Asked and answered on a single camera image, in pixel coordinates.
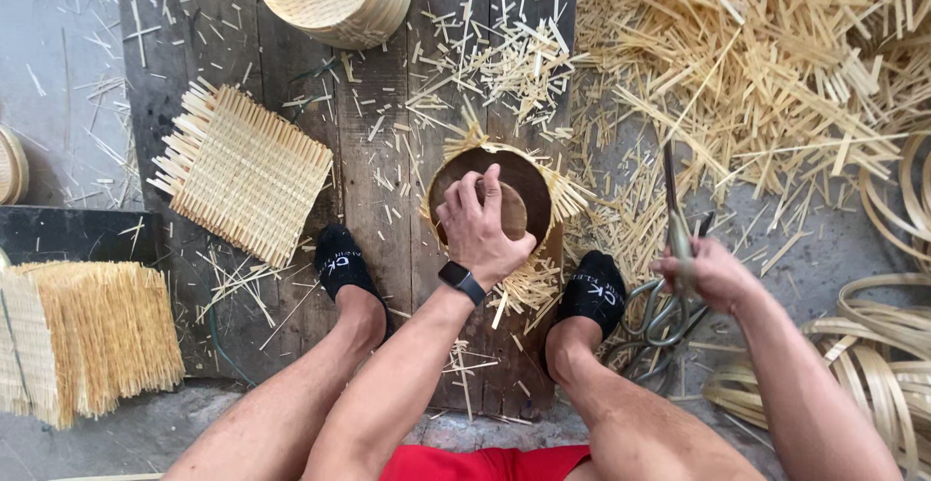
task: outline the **smartwatch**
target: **smartwatch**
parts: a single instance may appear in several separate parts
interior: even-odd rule
[[[464,292],[477,307],[482,304],[485,296],[487,296],[485,289],[472,277],[472,273],[466,267],[454,261],[449,261],[439,271],[439,280],[460,292]]]

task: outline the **foot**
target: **foot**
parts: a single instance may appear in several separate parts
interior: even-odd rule
[[[368,290],[343,285],[336,293],[336,308],[340,310],[337,322],[353,333],[353,340],[365,351],[374,350],[385,340],[385,307]]]
[[[381,305],[382,341],[390,337],[394,330],[388,320],[388,306],[371,279],[362,250],[345,226],[332,223],[320,230],[314,268],[320,273],[320,285],[340,308],[341,317],[350,311],[355,313],[356,309],[364,314],[374,300]]]
[[[567,351],[591,353],[617,328],[626,307],[621,272],[607,254],[592,250],[569,279],[556,320],[546,335],[543,366],[560,382],[558,368]]]

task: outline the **weathered wooden plank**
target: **weathered wooden plank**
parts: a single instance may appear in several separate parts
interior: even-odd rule
[[[508,21],[513,22],[519,19],[519,6],[521,0],[507,0],[507,3],[516,3],[516,7],[508,12]],[[575,15],[576,0],[560,0],[567,3],[566,9],[558,22],[561,34],[566,39],[570,48],[573,46],[572,37],[575,35]],[[500,16],[500,11],[492,11],[492,18],[495,21]],[[548,19],[554,14],[554,0],[523,0],[523,14],[529,27],[536,27],[541,19]],[[500,44],[502,39],[493,35],[492,44]],[[547,128],[568,126],[570,122],[570,108],[568,101],[569,90],[556,99],[558,111],[556,116],[547,124]],[[560,154],[564,154],[566,147],[560,143],[550,143],[539,136],[541,128],[539,126],[521,126],[515,135],[514,123],[515,116],[503,105],[492,104],[489,106],[488,130],[492,136],[503,138],[504,142],[515,145],[519,148],[535,149],[540,148],[541,152],[552,156],[557,160]],[[561,170],[565,173],[567,160],[562,160]],[[551,233],[561,235],[562,230]],[[547,256],[558,257],[562,263],[562,244],[558,239],[553,239],[553,243],[545,253]],[[553,308],[548,318],[555,316],[556,309]],[[540,325],[531,331],[527,336],[523,335],[524,315],[511,315],[503,318],[497,330],[491,330],[489,324],[483,325],[485,328],[485,337],[492,342],[494,355],[501,357],[504,363],[503,367],[490,367],[485,371],[485,384],[483,405],[490,412],[500,412],[509,417],[535,417],[541,411],[549,409],[552,404],[553,384],[547,380],[539,369],[539,353],[543,351],[543,345],[546,339],[546,330],[549,327],[549,320],[544,320]],[[523,352],[514,342],[512,334],[520,338]],[[530,399],[519,388],[517,381],[520,380],[530,391]]]
[[[190,14],[187,18],[187,25],[191,34],[190,39],[185,39],[183,46],[189,47],[189,61],[193,61],[193,71],[189,69],[190,79],[195,80],[202,76],[205,80],[214,86],[222,84],[239,85],[242,83],[247,69],[254,69],[260,63],[259,53],[259,27],[257,18],[256,0],[192,0],[181,4],[180,14],[173,12],[175,17],[183,15],[187,17],[184,11]],[[262,102],[262,78],[252,76],[241,87],[253,98]],[[222,240],[214,241],[218,246],[229,248],[217,252],[216,257],[221,267],[231,272],[243,262],[246,255],[237,249],[228,246],[228,243]],[[192,258],[189,251],[188,261],[196,265],[207,265],[203,259]],[[259,261],[253,259],[246,263],[244,272],[248,267],[258,264]],[[225,276],[216,273],[212,267],[207,268],[208,279],[206,283],[210,288],[214,288],[225,280]],[[262,303],[266,306],[269,314],[273,318],[283,319],[279,313],[279,303],[277,294],[277,283],[274,277],[267,277],[255,284],[255,291]],[[272,328],[269,326],[258,301],[252,295],[241,289],[239,292],[228,297],[214,307],[215,319],[217,323],[217,337],[222,345],[225,354],[233,363],[247,375],[250,380],[262,381],[270,377],[279,367],[281,360],[277,354],[265,352],[260,353],[258,347],[262,345],[270,334]],[[204,325],[209,334],[209,322]],[[199,341],[206,340],[206,336],[201,337]],[[201,345],[201,350],[208,349],[211,345]],[[212,363],[214,372],[235,378],[239,374],[222,359],[215,359]]]
[[[402,24],[385,46],[387,51],[380,47],[362,52],[334,50],[335,61],[341,61],[345,53],[346,61],[352,64],[353,79],[359,81],[351,82],[343,67],[337,69],[340,83],[335,87],[335,94],[339,109],[343,206],[345,225],[362,249],[379,291],[390,296],[388,306],[410,312],[411,214],[407,211],[412,206],[410,198],[401,197],[401,180],[407,181],[410,163],[403,141],[398,148],[393,132],[394,123],[407,124],[404,111],[408,88],[404,67],[407,27]],[[374,103],[362,105],[372,100]],[[376,124],[379,128],[372,133]],[[387,186],[376,182],[376,172],[387,181]],[[396,217],[391,209],[397,209],[401,217]],[[397,317],[394,321],[401,323]]]
[[[120,22],[124,33],[136,31],[131,0],[120,0]],[[178,0],[169,0],[169,10],[176,14],[179,23],[169,25],[157,10],[151,10],[148,0],[139,1],[138,9],[141,28],[162,25],[162,30],[143,35],[146,67],[143,68],[138,39],[127,40],[123,46],[126,75],[133,90],[128,92],[132,106],[132,130],[139,160],[140,179],[155,177],[157,167],[152,163],[154,156],[162,155],[165,144],[161,138],[171,133],[171,118],[180,113],[180,94],[183,94],[189,77],[188,51],[176,48],[172,41],[184,39],[189,42],[189,27],[180,15]],[[164,76],[157,78],[150,74]],[[143,184],[145,209],[161,213],[165,227],[165,250],[171,256],[162,263],[165,271],[171,271],[171,306],[180,340],[181,356],[188,373],[195,376],[216,376],[213,359],[209,359],[197,344],[207,333],[203,326],[193,324],[193,305],[207,304],[210,298],[207,287],[187,286],[208,279],[204,265],[186,264],[180,254],[182,250],[203,251],[206,247],[204,230],[191,221],[180,217],[169,209],[170,198],[151,185]]]
[[[142,224],[139,235],[129,228]],[[0,249],[12,264],[46,261],[138,261],[162,256],[157,213],[0,206]]]
[[[302,236],[302,239],[314,238],[307,244],[307,247],[311,247],[317,244],[316,237],[320,229],[331,221],[336,221],[343,213],[339,129],[334,119],[337,115],[336,102],[331,100],[309,104],[303,112],[300,106],[286,108],[281,105],[296,97],[307,99],[333,94],[335,81],[329,72],[310,75],[332,57],[333,50],[332,47],[311,39],[285,23],[274,15],[262,0],[259,0],[258,14],[262,54],[258,72],[255,73],[262,79],[265,106],[286,118],[293,118],[301,112],[296,124],[307,135],[325,144],[333,152],[335,178],[332,178],[327,189],[320,192],[307,218]],[[288,324],[281,328],[265,348],[266,353],[283,358],[280,363],[282,366],[304,355],[330,332],[336,323],[336,306],[323,288],[318,286],[311,292],[311,288],[307,286],[317,281],[317,271],[313,267],[314,253],[312,250],[298,249],[291,261],[294,265],[293,271],[287,271],[284,274],[286,278],[278,282],[281,310],[276,320],[284,321],[300,304],[300,308],[294,312]]]
[[[462,26],[447,28],[445,33],[440,31],[437,34],[435,23],[432,23],[431,18],[425,16],[422,11],[432,13],[436,17],[454,13],[455,15],[442,20],[443,23],[452,24],[454,21],[462,25],[464,22],[465,10],[461,4],[466,2],[468,2],[468,0],[412,0],[411,9],[408,12],[408,21],[411,22],[413,27],[412,30],[408,32],[409,58],[413,58],[414,50],[419,49],[423,52],[423,57],[427,59],[437,61],[440,57],[445,56],[452,63],[459,64],[461,59],[459,49],[454,48],[450,42],[461,40],[465,35],[465,29]],[[471,19],[485,25],[488,24],[488,0],[472,0]],[[471,24],[469,26],[470,28],[468,28],[467,31],[472,37],[466,45],[466,53],[470,53],[472,51],[472,45],[476,44],[475,31],[471,28]],[[444,53],[437,45],[447,47],[449,52]],[[415,63],[413,60],[408,62],[408,71],[413,74],[410,76],[410,92],[412,97],[418,94],[421,89],[428,88],[432,84],[429,80],[435,78],[437,80],[442,80],[449,75],[448,69],[443,69],[440,74],[434,64],[425,63],[423,61]],[[417,76],[427,76],[428,80],[418,78]],[[445,104],[448,104],[449,108],[420,109],[418,111],[431,118],[436,118],[441,122],[465,129],[466,124],[460,112],[460,108],[463,105],[462,90],[463,89],[459,88],[458,85],[448,84],[436,91],[435,94],[440,100],[445,102]],[[475,96],[477,94],[467,93],[467,95],[469,99],[472,100],[472,106],[476,109],[480,122],[482,126],[484,126],[485,110],[482,108],[482,101],[476,101]],[[423,184],[428,186],[433,174],[436,173],[436,170],[438,170],[442,164],[443,139],[452,137],[455,132],[432,123],[423,117],[417,116],[415,113],[411,114],[411,118],[414,128],[414,131],[410,133],[411,148],[413,149],[415,157],[421,163],[418,169],[421,178],[423,178]],[[415,194],[423,194],[425,192],[425,189],[421,189],[420,181],[417,180],[416,175],[411,175],[409,183],[412,187],[411,194],[415,198],[417,197]],[[419,204],[418,201],[419,199],[412,202],[412,208],[414,205]],[[439,269],[441,269],[449,259],[445,252],[437,247],[430,226],[423,218],[418,217],[416,220],[412,221],[411,243],[413,301],[414,308],[416,308],[423,304],[426,298],[436,290],[436,286],[439,285],[436,273],[439,272]],[[469,349],[474,353],[488,353],[488,349],[485,348],[485,341],[476,338],[476,334],[479,333],[478,326],[483,322],[487,322],[485,319],[486,316],[483,313],[481,308],[477,308],[476,312],[469,316],[466,321],[463,332],[459,334],[459,339],[469,341]],[[483,358],[465,356],[465,359],[467,364],[471,365],[473,364],[473,360],[482,360]],[[475,412],[482,411],[482,383],[485,370],[487,370],[487,368],[476,368],[473,370],[475,375],[468,376],[467,378],[469,397]],[[466,409],[466,397],[463,392],[463,387],[451,384],[453,381],[460,382],[462,379],[456,374],[444,374],[442,376],[436,387],[433,399],[431,400],[431,405]]]

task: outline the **black sock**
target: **black sock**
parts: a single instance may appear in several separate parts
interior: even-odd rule
[[[336,300],[336,293],[343,285],[355,285],[369,292],[382,302],[385,307],[385,339],[394,332],[391,318],[388,317],[388,305],[375,287],[369,268],[362,258],[362,250],[355,244],[349,229],[339,223],[331,223],[320,230],[317,237],[317,252],[314,255],[314,268],[320,273],[320,285],[327,295]]]
[[[569,278],[553,324],[575,315],[585,316],[599,324],[604,341],[617,328],[625,308],[624,278],[614,259],[592,250]]]

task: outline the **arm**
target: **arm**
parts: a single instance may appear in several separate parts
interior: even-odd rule
[[[794,481],[900,480],[899,467],[854,400],[778,301],[713,239],[692,240],[698,293],[734,315],[751,351],[776,453]],[[675,279],[678,261],[655,270]]]
[[[486,291],[514,272],[536,240],[509,240],[501,229],[500,167],[484,174],[485,206],[470,172],[445,193],[437,209],[449,239],[449,258],[472,271]],[[395,447],[420,420],[446,364],[449,349],[475,305],[441,285],[369,359],[333,406],[314,443],[305,480],[377,479]]]

